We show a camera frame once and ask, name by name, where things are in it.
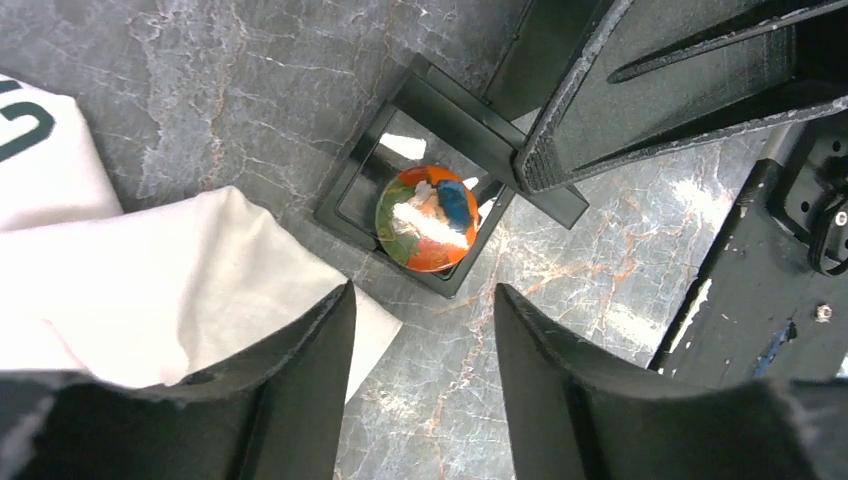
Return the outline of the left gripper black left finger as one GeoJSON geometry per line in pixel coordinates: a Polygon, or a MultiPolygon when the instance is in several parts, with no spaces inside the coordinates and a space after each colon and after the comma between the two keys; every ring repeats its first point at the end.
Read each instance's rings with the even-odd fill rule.
{"type": "Polygon", "coordinates": [[[173,386],[1,377],[5,479],[329,479],[356,326],[352,284],[173,386]]]}

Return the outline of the orange multicolour round brooch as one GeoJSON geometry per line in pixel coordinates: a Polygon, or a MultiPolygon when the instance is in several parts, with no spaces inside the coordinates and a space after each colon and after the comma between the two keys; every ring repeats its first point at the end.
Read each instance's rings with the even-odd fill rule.
{"type": "Polygon", "coordinates": [[[457,266],[470,254],[480,226],[471,189],[439,166],[401,171],[377,201],[375,228],[381,248],[395,263],[415,272],[457,266]]]}

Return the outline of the white and green t-shirt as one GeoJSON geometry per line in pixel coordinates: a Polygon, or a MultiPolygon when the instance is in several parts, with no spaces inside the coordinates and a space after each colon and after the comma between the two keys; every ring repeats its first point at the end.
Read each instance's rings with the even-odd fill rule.
{"type": "Polygon", "coordinates": [[[345,277],[235,187],[123,211],[77,102],[1,80],[1,376],[228,395],[345,277]]]}

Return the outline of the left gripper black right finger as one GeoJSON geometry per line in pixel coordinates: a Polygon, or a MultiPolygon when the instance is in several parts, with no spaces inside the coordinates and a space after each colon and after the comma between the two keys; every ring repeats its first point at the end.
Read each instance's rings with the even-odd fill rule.
{"type": "Polygon", "coordinates": [[[847,475],[843,379],[687,384],[605,351],[503,283],[494,325],[520,479],[847,475]]]}

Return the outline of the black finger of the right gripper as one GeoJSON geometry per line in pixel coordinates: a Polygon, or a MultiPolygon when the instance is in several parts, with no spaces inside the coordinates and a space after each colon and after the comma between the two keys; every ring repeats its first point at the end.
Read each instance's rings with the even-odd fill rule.
{"type": "Polygon", "coordinates": [[[522,27],[532,193],[847,107],[843,1],[535,1],[522,27]]]}

